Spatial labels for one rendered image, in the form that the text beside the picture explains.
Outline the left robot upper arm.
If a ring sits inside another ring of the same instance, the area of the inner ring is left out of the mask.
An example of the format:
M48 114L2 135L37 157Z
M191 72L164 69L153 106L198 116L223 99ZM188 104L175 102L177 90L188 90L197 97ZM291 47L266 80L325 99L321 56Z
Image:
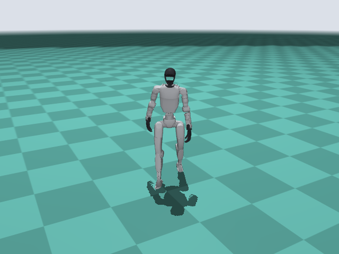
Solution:
M188 91L186 88L183 87L179 87L179 91L180 94L182 95L182 103L183 103L183 107L182 107L182 111L183 112L189 112L189 106L188 106Z

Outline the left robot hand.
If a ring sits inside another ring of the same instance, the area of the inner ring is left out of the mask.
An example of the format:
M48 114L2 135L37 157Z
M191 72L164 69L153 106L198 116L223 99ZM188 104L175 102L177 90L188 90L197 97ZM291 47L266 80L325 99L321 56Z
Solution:
M185 137L185 139L187 138L187 140L185 142L189 142L191 140L191 130L192 129L190 129L190 125L189 124L187 124L186 129L188 131L188 134Z

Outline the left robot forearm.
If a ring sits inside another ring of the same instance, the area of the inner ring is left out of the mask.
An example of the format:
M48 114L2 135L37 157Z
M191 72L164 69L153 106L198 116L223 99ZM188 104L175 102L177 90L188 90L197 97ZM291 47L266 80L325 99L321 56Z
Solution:
M190 110L190 107L189 107L189 110ZM191 129L192 128L192 124L191 124L191 116L190 115L191 115L190 111L184 114L186 126L187 126L187 124L189 124L190 125L190 129Z

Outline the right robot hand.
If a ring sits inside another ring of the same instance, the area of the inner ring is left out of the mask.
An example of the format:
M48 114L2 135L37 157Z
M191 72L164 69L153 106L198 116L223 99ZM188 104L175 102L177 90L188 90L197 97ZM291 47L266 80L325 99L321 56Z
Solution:
M150 117L148 117L148 119L146 120L146 127L147 127L148 131L152 132L152 129L150 128L150 123L149 123L150 121L151 121Z

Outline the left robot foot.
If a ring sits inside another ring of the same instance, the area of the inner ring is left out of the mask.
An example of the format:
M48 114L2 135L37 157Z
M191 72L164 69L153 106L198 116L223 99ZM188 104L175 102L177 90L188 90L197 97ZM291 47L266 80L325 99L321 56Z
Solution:
M180 163L178 165L178 162L177 162L176 166L177 166L177 171L178 172L183 172L183 167L182 167L182 165L180 165Z

